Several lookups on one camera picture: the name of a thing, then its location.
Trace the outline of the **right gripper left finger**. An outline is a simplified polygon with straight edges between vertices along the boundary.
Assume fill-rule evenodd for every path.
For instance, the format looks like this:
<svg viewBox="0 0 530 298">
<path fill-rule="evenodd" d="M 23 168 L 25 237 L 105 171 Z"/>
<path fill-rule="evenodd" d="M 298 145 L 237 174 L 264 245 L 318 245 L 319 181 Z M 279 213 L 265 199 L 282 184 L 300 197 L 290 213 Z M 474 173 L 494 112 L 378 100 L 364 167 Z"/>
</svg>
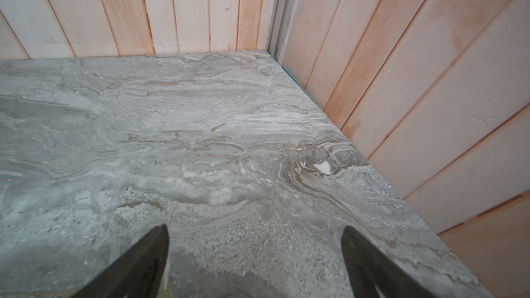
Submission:
<svg viewBox="0 0 530 298">
<path fill-rule="evenodd" d="M 156 226 L 74 297 L 157 297 L 168 258 L 167 225 Z"/>
</svg>

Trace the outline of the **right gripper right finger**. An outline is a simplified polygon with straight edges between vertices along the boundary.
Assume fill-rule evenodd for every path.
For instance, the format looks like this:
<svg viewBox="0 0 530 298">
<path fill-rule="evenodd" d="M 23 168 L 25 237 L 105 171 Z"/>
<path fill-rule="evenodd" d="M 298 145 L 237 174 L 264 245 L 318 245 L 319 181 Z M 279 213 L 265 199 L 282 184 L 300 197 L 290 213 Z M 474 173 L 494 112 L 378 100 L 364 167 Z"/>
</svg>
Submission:
<svg viewBox="0 0 530 298">
<path fill-rule="evenodd" d="M 434 297 L 365 236 L 346 226 L 341 249 L 355 297 Z"/>
</svg>

